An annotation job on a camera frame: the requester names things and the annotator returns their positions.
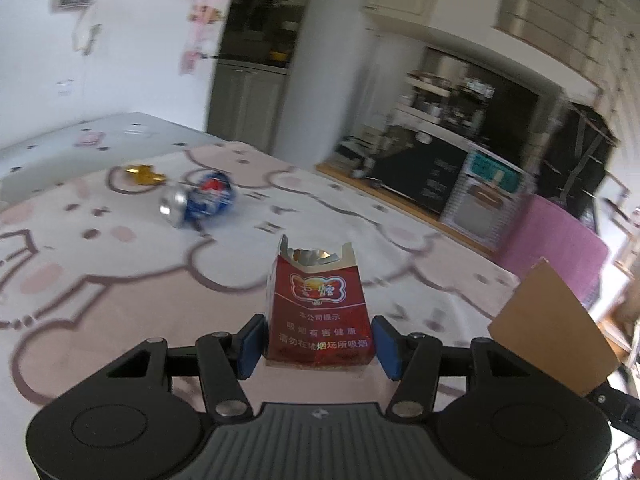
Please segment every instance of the pink chair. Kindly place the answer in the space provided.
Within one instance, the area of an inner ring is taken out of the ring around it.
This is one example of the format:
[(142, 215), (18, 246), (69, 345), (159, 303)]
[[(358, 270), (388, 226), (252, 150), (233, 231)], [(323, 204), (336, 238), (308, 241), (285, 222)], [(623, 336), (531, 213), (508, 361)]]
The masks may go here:
[(596, 285), (608, 254), (605, 243), (578, 219), (549, 200), (531, 195), (494, 261), (522, 280), (540, 258), (546, 258), (582, 301)]

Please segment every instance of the cardboard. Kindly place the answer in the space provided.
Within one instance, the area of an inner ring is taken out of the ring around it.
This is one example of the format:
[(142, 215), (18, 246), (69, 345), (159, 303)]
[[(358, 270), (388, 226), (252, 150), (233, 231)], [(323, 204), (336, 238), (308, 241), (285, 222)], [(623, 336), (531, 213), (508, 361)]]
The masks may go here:
[(309, 257), (316, 252), (290, 250), (282, 235), (267, 287), (266, 357), (307, 366), (368, 364), (375, 348), (353, 248)]
[(618, 366), (591, 316), (546, 260), (529, 271), (489, 334), (580, 396)]

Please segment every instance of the tablecloth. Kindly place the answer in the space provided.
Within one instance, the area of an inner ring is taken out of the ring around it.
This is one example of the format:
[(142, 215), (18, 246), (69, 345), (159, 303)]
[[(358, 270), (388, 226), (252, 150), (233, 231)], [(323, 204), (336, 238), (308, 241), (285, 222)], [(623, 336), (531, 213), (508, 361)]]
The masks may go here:
[[(161, 189), (111, 168), (61, 184), (0, 214), (0, 480), (35, 478), (24, 448), (48, 400), (151, 336), (170, 346), (236, 332), (266, 306), (280, 235), (292, 247), (338, 252), (352, 242), (370, 316), (402, 332), (467, 346), (517, 279), (479, 254), (372, 197), (238, 142), (146, 161), (172, 180), (212, 168), (238, 190), (227, 213), (197, 229), (161, 217)], [(342, 370), (293, 370), (264, 360), (242, 386), (263, 401), (379, 402), (395, 385), (377, 361)], [(196, 380), (175, 393), (199, 405)], [(443, 380), (436, 407), (462, 394)]]

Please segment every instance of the ribbed gray panel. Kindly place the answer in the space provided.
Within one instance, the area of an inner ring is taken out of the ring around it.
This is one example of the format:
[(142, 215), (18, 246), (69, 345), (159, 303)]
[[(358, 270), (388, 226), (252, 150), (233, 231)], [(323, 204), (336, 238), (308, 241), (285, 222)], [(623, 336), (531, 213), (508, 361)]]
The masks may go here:
[(470, 480), (417, 426), (393, 424), (376, 404), (267, 404), (223, 426), (175, 480)]

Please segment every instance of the screw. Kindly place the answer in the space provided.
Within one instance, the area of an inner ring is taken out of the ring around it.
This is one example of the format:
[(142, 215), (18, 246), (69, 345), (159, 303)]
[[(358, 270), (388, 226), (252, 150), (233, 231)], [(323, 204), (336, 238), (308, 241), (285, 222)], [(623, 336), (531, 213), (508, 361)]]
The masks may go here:
[(242, 415), (247, 409), (247, 405), (242, 400), (229, 399), (216, 404), (216, 413), (222, 416)]
[(411, 418), (412, 416), (421, 415), (424, 408), (420, 402), (414, 400), (401, 400), (391, 407), (391, 412), (402, 418)]

